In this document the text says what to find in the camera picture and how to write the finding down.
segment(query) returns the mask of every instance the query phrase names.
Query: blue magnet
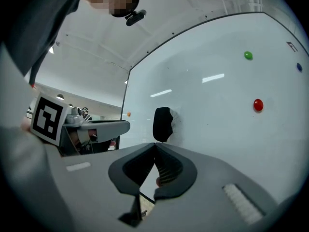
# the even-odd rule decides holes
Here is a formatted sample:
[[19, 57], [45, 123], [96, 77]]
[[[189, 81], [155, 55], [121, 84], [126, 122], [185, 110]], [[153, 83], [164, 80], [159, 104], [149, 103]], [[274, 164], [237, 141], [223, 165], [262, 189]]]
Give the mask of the blue magnet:
[[297, 63], [297, 69], [302, 72], [303, 71], [303, 67], [301, 67], [300, 63]]

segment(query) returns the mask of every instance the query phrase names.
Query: dark sleeve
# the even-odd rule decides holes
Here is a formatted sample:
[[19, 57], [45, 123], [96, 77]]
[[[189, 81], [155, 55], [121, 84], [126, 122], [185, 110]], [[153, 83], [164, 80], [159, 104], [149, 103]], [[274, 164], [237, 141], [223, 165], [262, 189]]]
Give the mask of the dark sleeve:
[[11, 3], [14, 10], [5, 25], [4, 43], [23, 75], [33, 68], [31, 81], [34, 83], [65, 17], [77, 10], [79, 0], [12, 0]]

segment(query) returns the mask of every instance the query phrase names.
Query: green magnet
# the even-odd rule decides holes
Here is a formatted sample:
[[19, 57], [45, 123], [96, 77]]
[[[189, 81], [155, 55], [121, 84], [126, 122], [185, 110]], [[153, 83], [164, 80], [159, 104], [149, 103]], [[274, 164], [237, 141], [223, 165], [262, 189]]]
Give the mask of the green magnet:
[[252, 53], [251, 52], [245, 52], [245, 58], [249, 59], [249, 60], [252, 60], [253, 59]]

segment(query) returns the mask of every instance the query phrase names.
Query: black and white marker tag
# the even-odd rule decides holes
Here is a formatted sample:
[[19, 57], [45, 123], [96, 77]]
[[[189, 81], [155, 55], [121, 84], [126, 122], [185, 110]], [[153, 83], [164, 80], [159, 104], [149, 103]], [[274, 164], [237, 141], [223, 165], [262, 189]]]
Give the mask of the black and white marker tag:
[[48, 95], [40, 94], [32, 116], [30, 131], [51, 144], [59, 146], [62, 125], [69, 106]]

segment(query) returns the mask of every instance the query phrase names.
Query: person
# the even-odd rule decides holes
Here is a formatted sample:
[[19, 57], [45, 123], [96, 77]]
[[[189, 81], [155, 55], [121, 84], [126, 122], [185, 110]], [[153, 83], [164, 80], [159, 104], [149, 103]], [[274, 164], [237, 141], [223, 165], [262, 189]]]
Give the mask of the person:
[[82, 114], [83, 114], [83, 118], [84, 118], [85, 121], [92, 120], [91, 115], [88, 114], [88, 108], [87, 107], [84, 107], [82, 109]]
[[[139, 0], [86, 0], [90, 5], [115, 17], [132, 13]], [[1, 42], [17, 68], [25, 76], [30, 70], [29, 84], [34, 85], [46, 54], [56, 41], [65, 17], [75, 12], [79, 0], [13, 0], [3, 14]]]

